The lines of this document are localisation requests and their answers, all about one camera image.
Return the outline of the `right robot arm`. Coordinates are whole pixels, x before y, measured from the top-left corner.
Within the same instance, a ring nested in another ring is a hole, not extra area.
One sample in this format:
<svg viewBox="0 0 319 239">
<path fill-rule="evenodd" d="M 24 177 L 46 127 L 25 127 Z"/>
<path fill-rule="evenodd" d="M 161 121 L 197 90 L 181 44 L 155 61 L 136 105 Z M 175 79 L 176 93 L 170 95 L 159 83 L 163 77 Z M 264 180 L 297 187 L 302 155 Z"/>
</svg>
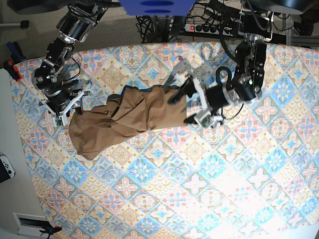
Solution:
<svg viewBox="0 0 319 239">
<path fill-rule="evenodd" d="M 70 88 L 78 80 L 75 77 L 63 80 L 60 76 L 65 62 L 73 56 L 74 43 L 85 41 L 111 3 L 110 0 L 76 0 L 67 4 L 68 12 L 57 25 L 60 35 L 49 44 L 46 57 L 32 76 L 34 87 L 47 97 L 45 104 L 52 114 L 59 116 L 74 98 Z"/>
</svg>

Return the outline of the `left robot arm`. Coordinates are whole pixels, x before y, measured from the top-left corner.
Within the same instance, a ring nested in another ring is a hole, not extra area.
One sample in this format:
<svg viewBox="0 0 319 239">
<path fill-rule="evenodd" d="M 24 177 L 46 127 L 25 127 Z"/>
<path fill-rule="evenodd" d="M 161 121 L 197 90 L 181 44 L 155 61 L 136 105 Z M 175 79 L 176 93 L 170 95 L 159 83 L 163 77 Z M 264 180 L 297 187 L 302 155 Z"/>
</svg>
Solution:
<svg viewBox="0 0 319 239">
<path fill-rule="evenodd" d="M 231 72 L 227 67 L 216 70 L 216 86 L 207 87 L 200 80 L 188 75 L 184 84 L 168 99 L 168 104 L 179 103 L 184 96 L 199 95 L 201 111 L 184 120 L 187 124 L 197 124 L 203 128 L 214 128 L 228 118 L 223 114 L 226 106 L 244 106 L 261 99 L 264 81 L 267 42 L 272 39 L 273 12 L 262 13 L 254 10 L 248 0 L 242 1 L 239 13 L 238 34 L 243 41 L 232 54 L 225 42 L 223 31 L 229 16 L 224 16 L 219 28 L 219 38 L 225 53 L 232 59 L 236 68 Z"/>
</svg>

